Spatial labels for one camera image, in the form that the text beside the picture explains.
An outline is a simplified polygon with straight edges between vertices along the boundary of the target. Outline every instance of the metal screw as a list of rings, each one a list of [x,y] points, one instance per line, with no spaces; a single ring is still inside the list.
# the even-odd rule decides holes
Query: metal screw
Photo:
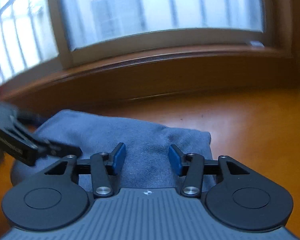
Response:
[[[187,195],[195,195],[195,194],[199,193],[199,189],[197,187],[185,187],[183,189],[183,193],[185,193]]]
[[[107,195],[111,192],[111,189],[109,187],[98,187],[96,189],[96,193],[99,195]]]

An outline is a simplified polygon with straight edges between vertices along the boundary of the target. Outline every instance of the black device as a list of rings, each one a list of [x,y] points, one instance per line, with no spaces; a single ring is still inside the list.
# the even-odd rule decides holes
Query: black device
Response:
[[[284,227],[289,192],[229,156],[205,160],[171,145],[183,185],[140,189],[116,183],[125,155],[123,143],[88,160],[68,155],[20,182],[2,200],[12,225],[2,239],[298,239]],[[91,174],[92,192],[80,174]],[[204,174],[217,177],[208,192]]]

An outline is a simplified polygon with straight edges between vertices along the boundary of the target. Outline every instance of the window glass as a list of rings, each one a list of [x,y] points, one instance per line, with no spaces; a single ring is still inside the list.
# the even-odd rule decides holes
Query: window glass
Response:
[[[261,0],[62,0],[71,49],[180,28],[263,31]]]
[[[57,55],[47,0],[0,0],[0,82]]]

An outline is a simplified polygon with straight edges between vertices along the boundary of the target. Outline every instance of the gray cloth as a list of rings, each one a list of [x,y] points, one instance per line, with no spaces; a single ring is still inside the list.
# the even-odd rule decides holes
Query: gray cloth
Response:
[[[104,117],[71,110],[63,110],[50,118],[36,134],[62,143],[79,146],[81,159],[94,153],[111,152],[123,142],[127,156],[120,174],[121,187],[176,187],[182,183],[172,171],[168,148],[176,144],[184,153],[198,153],[212,159],[211,135],[197,130],[170,128],[161,124],[119,117]],[[16,185],[26,177],[44,169],[59,158],[47,156],[37,160],[34,167],[16,161],[11,182]],[[89,175],[79,178],[79,185],[91,191]],[[203,191],[215,185],[211,175],[205,175]]]

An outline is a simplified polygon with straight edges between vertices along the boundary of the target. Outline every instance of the orange floor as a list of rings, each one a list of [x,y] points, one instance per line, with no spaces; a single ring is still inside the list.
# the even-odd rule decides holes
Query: orange floor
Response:
[[[132,101],[90,112],[209,131],[213,157],[226,154],[284,186],[294,199],[287,227],[300,237],[300,93],[250,91]],[[0,202],[12,158],[0,166]],[[8,229],[0,208],[0,235]]]

